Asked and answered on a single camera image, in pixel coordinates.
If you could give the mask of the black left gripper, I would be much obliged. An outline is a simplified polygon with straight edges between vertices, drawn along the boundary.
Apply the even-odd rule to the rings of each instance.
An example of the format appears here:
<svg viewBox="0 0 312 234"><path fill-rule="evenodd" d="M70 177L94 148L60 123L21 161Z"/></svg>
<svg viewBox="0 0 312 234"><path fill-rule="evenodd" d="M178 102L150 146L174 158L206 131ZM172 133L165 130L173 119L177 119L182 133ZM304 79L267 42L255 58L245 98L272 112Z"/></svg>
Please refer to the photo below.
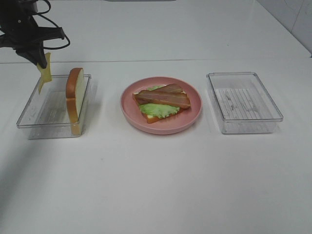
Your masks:
<svg viewBox="0 0 312 234"><path fill-rule="evenodd" d="M1 48L13 48L17 55L34 65L39 64L41 68L46 68L47 60L44 55L44 48L40 46L41 43L45 40L64 39L63 29L44 16L50 10L50 7L41 12L36 7L1 7ZM34 16L40 16L54 26L38 26Z"/></svg>

